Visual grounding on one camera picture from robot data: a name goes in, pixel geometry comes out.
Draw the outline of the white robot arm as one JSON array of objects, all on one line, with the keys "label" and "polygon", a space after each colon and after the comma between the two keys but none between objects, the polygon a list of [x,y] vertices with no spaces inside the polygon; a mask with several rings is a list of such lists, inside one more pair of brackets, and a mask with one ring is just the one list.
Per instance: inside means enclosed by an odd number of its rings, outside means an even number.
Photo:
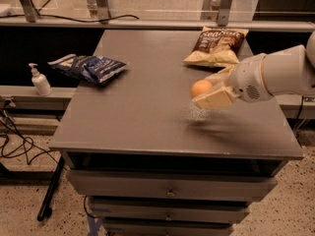
[{"label": "white robot arm", "polygon": [[275,95],[315,95],[315,31],[306,45],[245,58],[205,78],[213,86],[192,99],[199,108],[228,107],[236,99],[259,102]]}]

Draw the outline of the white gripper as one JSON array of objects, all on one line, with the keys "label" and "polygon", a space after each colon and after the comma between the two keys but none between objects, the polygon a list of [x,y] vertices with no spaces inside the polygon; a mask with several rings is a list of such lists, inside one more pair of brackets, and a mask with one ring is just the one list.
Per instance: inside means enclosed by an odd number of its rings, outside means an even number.
[{"label": "white gripper", "polygon": [[263,79],[265,57],[264,53],[248,57],[236,67],[227,66],[207,76],[205,80],[213,86],[226,86],[229,83],[230,87],[220,87],[202,93],[192,99],[193,103],[201,109],[210,109],[229,107],[238,97],[245,102],[269,100],[272,95]]}]

